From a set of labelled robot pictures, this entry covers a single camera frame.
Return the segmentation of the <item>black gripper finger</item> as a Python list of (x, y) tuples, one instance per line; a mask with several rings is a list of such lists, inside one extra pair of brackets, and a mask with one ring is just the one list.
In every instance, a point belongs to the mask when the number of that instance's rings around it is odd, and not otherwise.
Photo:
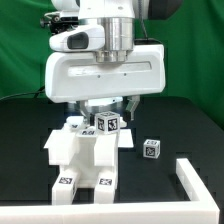
[(140, 96), (128, 96), (127, 97), (127, 105), (124, 110), (124, 120), (125, 121), (133, 121), (134, 120), (134, 112), (140, 102)]
[(84, 116), (85, 122), (89, 126), (94, 125), (94, 114), (89, 109), (86, 101), (79, 102), (80, 113)]

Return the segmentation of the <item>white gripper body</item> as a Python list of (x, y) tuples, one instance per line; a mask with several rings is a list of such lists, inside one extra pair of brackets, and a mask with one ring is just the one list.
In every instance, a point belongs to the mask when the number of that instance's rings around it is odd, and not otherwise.
[(55, 52), (46, 63), (46, 95), (61, 103), (160, 93), (163, 59), (162, 45), (137, 45), (121, 63), (98, 63), (93, 52)]

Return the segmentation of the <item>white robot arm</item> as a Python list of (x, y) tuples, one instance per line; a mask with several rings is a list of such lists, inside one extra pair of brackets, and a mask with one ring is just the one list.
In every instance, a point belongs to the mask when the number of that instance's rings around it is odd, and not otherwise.
[(88, 124), (126, 98), (123, 116), (132, 120), (139, 98), (165, 87), (164, 46), (148, 36), (137, 39), (134, 21), (166, 20), (183, 0), (51, 1), (47, 97), (76, 103)]

